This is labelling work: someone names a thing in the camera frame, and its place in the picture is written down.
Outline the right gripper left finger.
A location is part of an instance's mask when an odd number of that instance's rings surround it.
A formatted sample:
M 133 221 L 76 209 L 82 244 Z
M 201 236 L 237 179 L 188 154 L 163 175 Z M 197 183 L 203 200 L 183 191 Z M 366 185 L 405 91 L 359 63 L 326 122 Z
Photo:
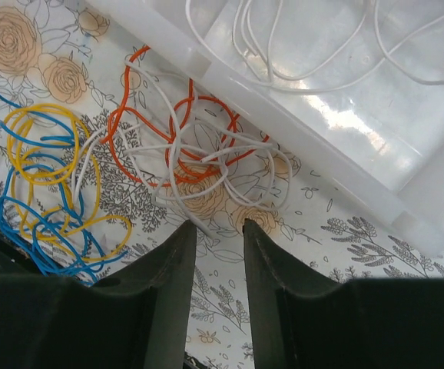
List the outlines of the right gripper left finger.
M 0 274 L 0 368 L 181 368 L 197 230 L 86 287 Z

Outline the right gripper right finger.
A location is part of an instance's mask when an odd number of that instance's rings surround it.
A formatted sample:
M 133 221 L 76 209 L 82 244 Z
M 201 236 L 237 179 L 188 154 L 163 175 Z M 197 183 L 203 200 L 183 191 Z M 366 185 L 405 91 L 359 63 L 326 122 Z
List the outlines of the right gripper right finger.
M 246 220 L 244 261 L 258 368 L 444 368 L 444 279 L 313 270 Z

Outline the white compartment tray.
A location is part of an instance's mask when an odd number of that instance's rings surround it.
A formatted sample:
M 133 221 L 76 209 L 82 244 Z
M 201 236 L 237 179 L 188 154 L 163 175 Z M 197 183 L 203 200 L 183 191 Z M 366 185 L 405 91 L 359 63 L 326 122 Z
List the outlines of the white compartment tray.
M 444 1 L 93 1 L 427 255 L 444 250 Z

